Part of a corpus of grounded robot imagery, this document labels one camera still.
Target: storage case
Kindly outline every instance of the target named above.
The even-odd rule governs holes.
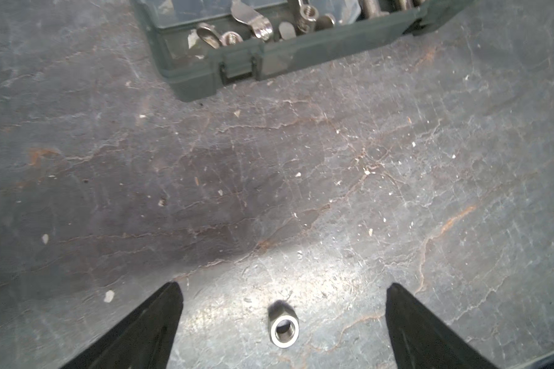
[[[264,80],[384,46],[405,34],[435,31],[473,2],[421,1],[419,6],[405,11],[397,10],[393,0],[380,1],[382,11],[388,11],[389,15],[373,19],[362,19],[360,15],[351,24],[338,22],[333,28],[290,40],[263,42],[251,37],[248,26],[228,14],[230,3],[226,11],[226,0],[131,0],[156,68],[182,101],[211,96],[219,87],[243,78]],[[212,4],[201,7],[207,2]],[[282,21],[294,22],[287,2],[244,0],[244,3],[267,17],[275,33]],[[195,33],[202,21],[220,32],[236,31],[244,42],[214,49]]]

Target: cylindrical metal nut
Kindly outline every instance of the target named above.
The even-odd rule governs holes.
[[[236,45],[242,42],[242,36],[234,31],[228,31],[220,37],[223,46]]]
[[[319,14],[316,7],[308,4],[303,4],[299,8],[298,28],[302,33],[310,33],[316,27],[316,20]]]
[[[269,308],[269,335],[271,342],[281,348],[288,348],[298,339],[298,317],[285,301],[276,301]]]

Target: green plastic box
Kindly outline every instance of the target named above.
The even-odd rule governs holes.
[[[214,95],[218,88],[244,78],[260,81],[384,46],[402,35],[435,31],[472,2],[424,0],[420,6],[396,11],[391,1],[381,1],[382,10],[390,11],[389,15],[359,19],[291,40],[263,42],[251,37],[250,29],[231,15],[169,25],[160,21],[147,0],[132,0],[156,68],[182,101]],[[293,22],[286,2],[256,10],[271,21],[274,30],[281,21]],[[236,31],[244,42],[211,48],[194,33],[200,21],[214,25],[219,32]]]

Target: stone surface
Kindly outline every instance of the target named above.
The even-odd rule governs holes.
[[[172,368],[393,368],[394,281],[500,367],[554,350],[554,2],[181,103],[126,1],[0,1],[0,368],[171,279]]]

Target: gray slate surface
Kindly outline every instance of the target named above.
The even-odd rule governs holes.
[[[0,1],[0,368],[57,368],[170,279],[172,368],[393,368],[393,281],[500,367],[553,350],[554,1],[193,103],[126,1]]]

